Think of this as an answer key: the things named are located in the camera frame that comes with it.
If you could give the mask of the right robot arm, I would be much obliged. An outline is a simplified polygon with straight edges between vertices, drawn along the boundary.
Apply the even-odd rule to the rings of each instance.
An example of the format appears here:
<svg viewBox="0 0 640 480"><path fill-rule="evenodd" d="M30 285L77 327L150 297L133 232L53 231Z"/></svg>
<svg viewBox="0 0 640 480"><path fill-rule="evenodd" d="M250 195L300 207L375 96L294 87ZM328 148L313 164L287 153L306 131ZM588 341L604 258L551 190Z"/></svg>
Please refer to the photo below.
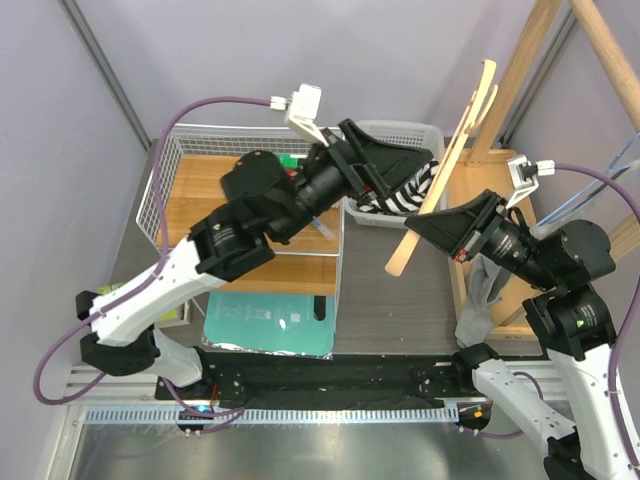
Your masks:
<svg viewBox="0 0 640 480"><path fill-rule="evenodd" d="M622 336L592 286L616 268L604 230L572 220L537 239L520 209L491 190L405 224L459 263L480 255L538 290L522 303L525 317L556 368L573 417L541 400L485 343L453 355L455 389L492 400L535 444L550 479L638 478L639 436L618 426L631 415L609 364Z"/></svg>

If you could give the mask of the blue wire hanger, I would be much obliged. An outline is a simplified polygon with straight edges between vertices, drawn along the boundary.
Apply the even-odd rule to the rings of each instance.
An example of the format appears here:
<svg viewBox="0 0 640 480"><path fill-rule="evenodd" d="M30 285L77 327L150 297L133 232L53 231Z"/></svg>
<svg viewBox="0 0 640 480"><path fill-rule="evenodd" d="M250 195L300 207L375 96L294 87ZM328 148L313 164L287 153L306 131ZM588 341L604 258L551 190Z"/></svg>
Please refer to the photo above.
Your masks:
<svg viewBox="0 0 640 480"><path fill-rule="evenodd" d="M605 175L613 182L624 184L639 175L638 159L627 164L621 163L627 151L638 141L639 133L636 133L605 171ZM564 223L584 217L590 209L603 201L605 193L609 189L608 184L594 179L582 190L570 197L565 203L561 204L542 220L539 220L532 227L532 233L535 237L542 238Z"/></svg>

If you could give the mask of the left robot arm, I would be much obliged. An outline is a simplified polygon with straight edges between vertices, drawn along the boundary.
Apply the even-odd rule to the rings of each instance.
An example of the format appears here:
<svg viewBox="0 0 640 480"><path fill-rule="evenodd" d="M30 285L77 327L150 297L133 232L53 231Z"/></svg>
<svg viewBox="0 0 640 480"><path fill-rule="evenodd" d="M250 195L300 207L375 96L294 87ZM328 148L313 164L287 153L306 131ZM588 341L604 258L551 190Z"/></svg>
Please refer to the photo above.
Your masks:
<svg viewBox="0 0 640 480"><path fill-rule="evenodd" d="M339 129L321 131L294 175L270 151L246 153L220 180L225 203L156 265L108 295L79 293L78 316L91 328L80 340L82 361L113 377L148 371L190 398L205 397L213 375L203 351L170 339L156 320L273 260L272 244L289 244L342 198L389 198L434 158L379 141L350 119Z"/></svg>

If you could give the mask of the grey garment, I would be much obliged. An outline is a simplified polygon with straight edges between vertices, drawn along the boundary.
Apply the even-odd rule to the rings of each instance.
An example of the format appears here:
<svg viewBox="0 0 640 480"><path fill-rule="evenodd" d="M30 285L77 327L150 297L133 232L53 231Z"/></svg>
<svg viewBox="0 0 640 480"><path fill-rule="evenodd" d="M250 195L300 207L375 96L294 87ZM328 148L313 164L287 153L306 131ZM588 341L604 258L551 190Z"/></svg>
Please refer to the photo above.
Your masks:
<svg viewBox="0 0 640 480"><path fill-rule="evenodd" d="M455 337L461 348L482 343L495 328L491 307L502 300L502 291L512 274L483 255L477 255L466 283L466 301Z"/></svg>

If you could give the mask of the black white striped tank top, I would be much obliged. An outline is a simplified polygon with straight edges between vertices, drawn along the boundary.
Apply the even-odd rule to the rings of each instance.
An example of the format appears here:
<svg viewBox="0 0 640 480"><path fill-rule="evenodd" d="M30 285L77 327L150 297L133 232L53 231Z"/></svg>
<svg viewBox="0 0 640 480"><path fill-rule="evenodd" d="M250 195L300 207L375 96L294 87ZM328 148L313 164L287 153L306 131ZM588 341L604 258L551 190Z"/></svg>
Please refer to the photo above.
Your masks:
<svg viewBox="0 0 640 480"><path fill-rule="evenodd" d="M428 190L439 169L437 160L430 160L399 190L386 200L357 202L356 209L363 213L409 216L416 214L422 206Z"/></svg>

